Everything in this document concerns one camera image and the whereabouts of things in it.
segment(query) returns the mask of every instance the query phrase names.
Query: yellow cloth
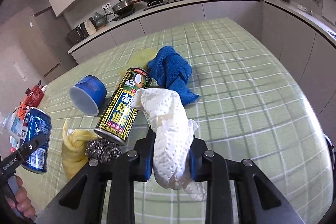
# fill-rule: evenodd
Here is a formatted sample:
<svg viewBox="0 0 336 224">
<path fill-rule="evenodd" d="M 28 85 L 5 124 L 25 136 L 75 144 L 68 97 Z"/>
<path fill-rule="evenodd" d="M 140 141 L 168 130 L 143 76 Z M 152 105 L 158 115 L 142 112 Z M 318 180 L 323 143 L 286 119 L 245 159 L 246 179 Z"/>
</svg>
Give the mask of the yellow cloth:
<svg viewBox="0 0 336 224">
<path fill-rule="evenodd" d="M 126 71 L 131 67 L 139 67 L 147 70 L 147 64 L 156 57 L 158 50 L 155 48 L 146 48 L 132 53 L 127 64 L 119 69 L 119 74 L 124 76 Z"/>
<path fill-rule="evenodd" d="M 84 129 L 75 129 L 68 136 L 68 120 L 65 121 L 62 132 L 62 164 L 67 178 L 70 180 L 88 162 L 85 155 L 86 143 L 98 139 L 98 135 Z"/>
</svg>

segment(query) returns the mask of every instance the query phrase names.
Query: blue bowl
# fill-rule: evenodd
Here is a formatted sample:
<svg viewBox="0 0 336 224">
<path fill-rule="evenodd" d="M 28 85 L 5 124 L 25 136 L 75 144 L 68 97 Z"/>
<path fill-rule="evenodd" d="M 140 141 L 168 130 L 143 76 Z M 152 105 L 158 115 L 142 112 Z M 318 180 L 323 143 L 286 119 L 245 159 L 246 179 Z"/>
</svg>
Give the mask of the blue bowl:
<svg viewBox="0 0 336 224">
<path fill-rule="evenodd" d="M 97 77 L 88 75 L 69 89 L 74 105 L 89 116 L 97 116 L 107 94 L 106 87 Z"/>
</svg>

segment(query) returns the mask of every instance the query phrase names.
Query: table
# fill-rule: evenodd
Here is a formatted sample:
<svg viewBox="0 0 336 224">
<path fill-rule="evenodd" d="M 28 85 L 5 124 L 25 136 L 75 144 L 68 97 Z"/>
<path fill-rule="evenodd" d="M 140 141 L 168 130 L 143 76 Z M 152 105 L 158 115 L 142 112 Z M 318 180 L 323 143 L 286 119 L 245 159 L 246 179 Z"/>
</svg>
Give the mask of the table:
<svg viewBox="0 0 336 224">
<path fill-rule="evenodd" d="M 199 124 L 196 137 L 226 159 L 252 159 L 306 223 L 318 223 L 332 203 L 333 178 L 317 117 L 283 65 L 227 18 L 186 24 L 122 44 L 48 85 L 40 105 L 52 118 L 48 172 L 18 170 L 37 209 L 45 208 L 67 182 L 60 152 L 65 119 L 70 128 L 94 128 L 98 120 L 73 105 L 69 87 L 92 74 L 103 81 L 109 97 L 121 80 L 118 68 L 131 53 L 167 45 L 193 69 L 188 87 L 201 97 L 185 109 Z M 147 129 L 139 113 L 124 149 L 130 150 Z M 147 183 L 135 183 L 134 197 L 137 223 L 204 223 L 205 202 L 192 201 L 183 190 L 162 189 L 153 175 Z"/>
</svg>

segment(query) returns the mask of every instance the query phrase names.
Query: crumpled paper towel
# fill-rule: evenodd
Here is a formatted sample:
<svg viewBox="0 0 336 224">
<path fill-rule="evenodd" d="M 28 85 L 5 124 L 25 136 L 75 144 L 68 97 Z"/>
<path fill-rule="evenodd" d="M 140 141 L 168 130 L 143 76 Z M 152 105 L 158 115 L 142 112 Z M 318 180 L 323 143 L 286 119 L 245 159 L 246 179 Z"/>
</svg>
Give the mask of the crumpled paper towel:
<svg viewBox="0 0 336 224">
<path fill-rule="evenodd" d="M 184 189 L 194 200 L 204 200 L 202 183 L 191 179 L 189 149 L 197 123 L 188 119 L 179 94 L 167 89 L 137 90 L 131 107 L 142 110 L 156 132 L 154 176 L 166 189 Z"/>
</svg>

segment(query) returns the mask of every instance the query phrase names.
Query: pepsi can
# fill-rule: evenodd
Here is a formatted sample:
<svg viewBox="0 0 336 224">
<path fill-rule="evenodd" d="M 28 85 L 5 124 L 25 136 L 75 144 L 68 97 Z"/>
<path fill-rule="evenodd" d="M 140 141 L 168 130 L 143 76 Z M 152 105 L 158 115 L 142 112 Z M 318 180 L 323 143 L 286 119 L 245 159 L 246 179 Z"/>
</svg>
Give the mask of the pepsi can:
<svg viewBox="0 0 336 224">
<path fill-rule="evenodd" d="M 51 118 L 41 109 L 31 107 L 26 112 L 25 122 L 27 124 L 27 134 L 24 143 L 29 142 L 39 134 L 44 134 L 47 137 L 47 142 L 33 152 L 26 162 L 22 164 L 22 167 L 37 174 L 44 174 L 47 172 Z"/>
</svg>

